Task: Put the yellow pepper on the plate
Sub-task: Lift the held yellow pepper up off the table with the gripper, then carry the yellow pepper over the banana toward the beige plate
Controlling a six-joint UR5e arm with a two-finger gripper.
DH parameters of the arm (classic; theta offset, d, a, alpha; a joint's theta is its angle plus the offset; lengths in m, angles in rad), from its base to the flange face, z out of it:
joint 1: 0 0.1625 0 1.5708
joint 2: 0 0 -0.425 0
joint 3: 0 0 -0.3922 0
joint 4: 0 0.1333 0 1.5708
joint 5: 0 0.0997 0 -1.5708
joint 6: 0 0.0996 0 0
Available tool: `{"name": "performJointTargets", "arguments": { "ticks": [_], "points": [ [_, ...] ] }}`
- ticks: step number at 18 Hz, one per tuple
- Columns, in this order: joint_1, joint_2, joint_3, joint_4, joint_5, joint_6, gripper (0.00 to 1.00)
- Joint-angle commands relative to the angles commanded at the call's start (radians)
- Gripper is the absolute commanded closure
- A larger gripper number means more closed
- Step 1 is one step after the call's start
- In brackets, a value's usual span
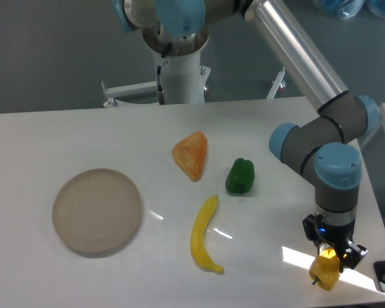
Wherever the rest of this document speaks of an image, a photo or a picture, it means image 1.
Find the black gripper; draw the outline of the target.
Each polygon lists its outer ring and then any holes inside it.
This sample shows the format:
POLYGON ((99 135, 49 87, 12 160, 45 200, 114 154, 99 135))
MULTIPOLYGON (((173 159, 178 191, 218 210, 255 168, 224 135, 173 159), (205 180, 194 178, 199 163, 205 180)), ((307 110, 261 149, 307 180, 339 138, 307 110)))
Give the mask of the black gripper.
POLYGON ((340 261, 340 270, 355 269, 368 253, 368 249, 353 242, 355 220, 346 225, 331 225, 324 222, 322 214, 309 214, 302 225, 308 241, 315 247, 327 244, 332 247, 340 261))

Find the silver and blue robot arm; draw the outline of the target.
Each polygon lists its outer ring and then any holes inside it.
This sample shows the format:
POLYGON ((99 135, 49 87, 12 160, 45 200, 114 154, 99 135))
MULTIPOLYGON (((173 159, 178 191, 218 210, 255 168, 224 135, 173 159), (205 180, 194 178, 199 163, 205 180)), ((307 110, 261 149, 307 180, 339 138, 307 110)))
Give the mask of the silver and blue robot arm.
POLYGON ((350 142, 379 121, 377 104, 353 96, 282 1, 114 1, 127 32, 141 30, 153 51, 152 89, 161 105, 201 103, 205 80, 198 62, 211 24, 235 13, 252 23, 318 117, 304 126, 284 123, 269 138, 279 161, 314 186, 316 209, 304 219, 308 240, 335 250, 341 268, 366 255, 353 240, 361 157, 350 142))

